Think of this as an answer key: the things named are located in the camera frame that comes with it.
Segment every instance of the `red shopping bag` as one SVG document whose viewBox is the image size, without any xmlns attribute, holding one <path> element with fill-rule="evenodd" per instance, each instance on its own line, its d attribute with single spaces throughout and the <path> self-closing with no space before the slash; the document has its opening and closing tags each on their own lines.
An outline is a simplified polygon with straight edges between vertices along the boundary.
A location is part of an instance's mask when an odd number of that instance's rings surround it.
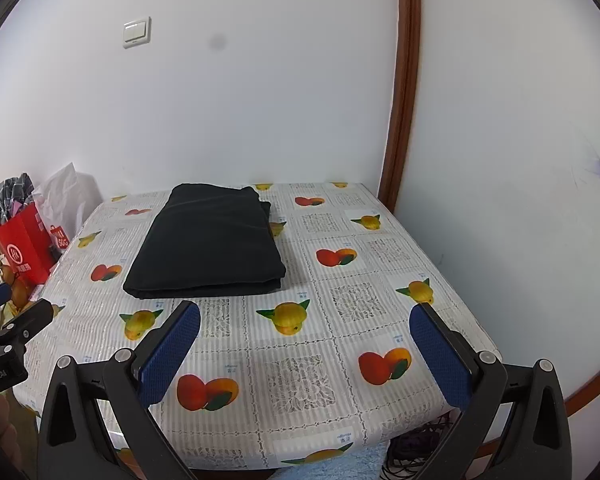
<svg viewBox="0 0 600 480">
<path fill-rule="evenodd" d="M 49 251 L 51 238 L 34 203 L 0 226 L 0 244 L 11 269 L 37 285 L 46 282 L 55 262 Z"/>
</svg>

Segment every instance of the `screw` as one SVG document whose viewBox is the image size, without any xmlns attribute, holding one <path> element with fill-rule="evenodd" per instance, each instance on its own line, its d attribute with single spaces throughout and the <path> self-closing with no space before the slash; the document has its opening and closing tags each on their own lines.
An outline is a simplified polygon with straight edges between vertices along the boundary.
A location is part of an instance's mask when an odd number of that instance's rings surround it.
<svg viewBox="0 0 600 480">
<path fill-rule="evenodd" d="M 67 368 L 71 363 L 71 358 L 68 355 L 63 355 L 58 359 L 58 368 Z"/>
<path fill-rule="evenodd" d="M 494 364 L 494 362 L 496 362 L 496 356 L 492 352 L 485 350 L 483 352 L 480 352 L 480 361 L 482 361 L 486 365 L 492 365 Z"/>
<path fill-rule="evenodd" d="M 551 361 L 549 361 L 548 359 L 540 359 L 540 367 L 545 372 L 550 372 L 554 369 L 554 365 L 552 365 Z"/>
<path fill-rule="evenodd" d="M 116 361 L 123 363 L 131 357 L 131 350 L 129 348 L 122 348 L 115 353 L 114 357 Z"/>
</svg>

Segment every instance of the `white wall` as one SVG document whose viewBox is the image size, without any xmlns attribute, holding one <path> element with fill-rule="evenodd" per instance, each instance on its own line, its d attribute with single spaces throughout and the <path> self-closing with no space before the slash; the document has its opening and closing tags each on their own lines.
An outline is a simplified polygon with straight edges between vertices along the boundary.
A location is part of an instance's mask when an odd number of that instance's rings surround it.
<svg viewBox="0 0 600 480">
<path fill-rule="evenodd" d="M 600 12 L 423 5 L 397 217 L 504 360 L 551 359 L 568 396 L 600 370 Z M 600 458 L 600 405 L 570 424 L 577 480 Z"/>
<path fill-rule="evenodd" d="M 152 40 L 122 48 L 150 15 Z M 378 189 L 397 0 L 21 0 L 0 29 L 0 180 L 69 161 L 103 194 Z"/>
</svg>

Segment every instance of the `white circular logo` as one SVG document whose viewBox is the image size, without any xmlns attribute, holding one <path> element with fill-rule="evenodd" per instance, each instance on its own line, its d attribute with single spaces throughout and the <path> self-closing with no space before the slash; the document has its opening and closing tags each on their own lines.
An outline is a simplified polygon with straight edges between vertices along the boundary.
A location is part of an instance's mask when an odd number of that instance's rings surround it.
<svg viewBox="0 0 600 480">
<path fill-rule="evenodd" d="M 15 263 L 16 265 L 19 265 L 22 263 L 22 253 L 20 252 L 20 249 L 17 248 L 15 245 L 13 245 L 13 244 L 7 245 L 7 253 L 13 260 L 13 263 Z"/>
</svg>

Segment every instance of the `logo on red bag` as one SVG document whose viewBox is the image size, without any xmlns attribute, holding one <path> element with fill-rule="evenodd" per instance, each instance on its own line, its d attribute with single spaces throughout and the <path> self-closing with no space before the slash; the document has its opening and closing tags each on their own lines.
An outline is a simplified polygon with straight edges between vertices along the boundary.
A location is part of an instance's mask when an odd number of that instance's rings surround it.
<svg viewBox="0 0 600 480">
<path fill-rule="evenodd" d="M 9 255 L 14 264 L 19 265 L 22 263 L 22 253 L 20 252 L 20 249 L 17 248 L 15 245 L 7 245 L 7 254 Z"/>
<path fill-rule="evenodd" d="M 56 241 L 58 242 L 58 248 L 66 249 L 69 246 L 69 238 L 64 234 L 64 229 L 62 226 L 51 226 L 51 234 L 56 237 Z"/>
</svg>

